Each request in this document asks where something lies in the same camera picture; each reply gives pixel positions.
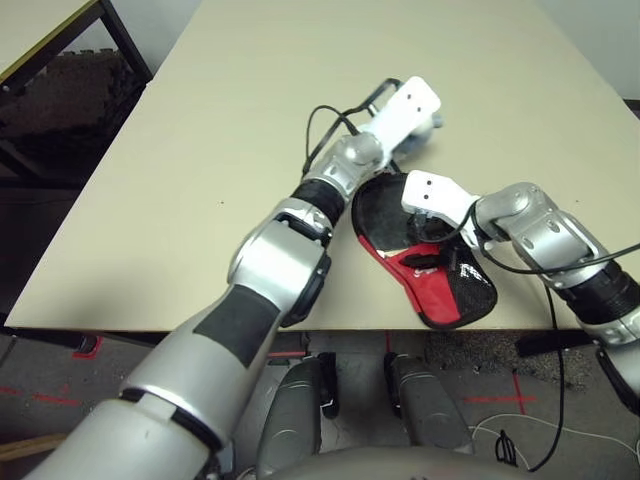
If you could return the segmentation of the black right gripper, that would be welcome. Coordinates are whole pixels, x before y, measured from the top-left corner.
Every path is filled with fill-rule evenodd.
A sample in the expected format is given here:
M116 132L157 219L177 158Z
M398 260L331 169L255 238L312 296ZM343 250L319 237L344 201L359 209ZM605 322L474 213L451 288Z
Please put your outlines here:
M453 230L453 227L436 217L418 214L409 217L409 241L412 245L453 247L458 243L458 236L449 238ZM440 264L438 254L411 254L403 258L403 265L408 268L438 268Z

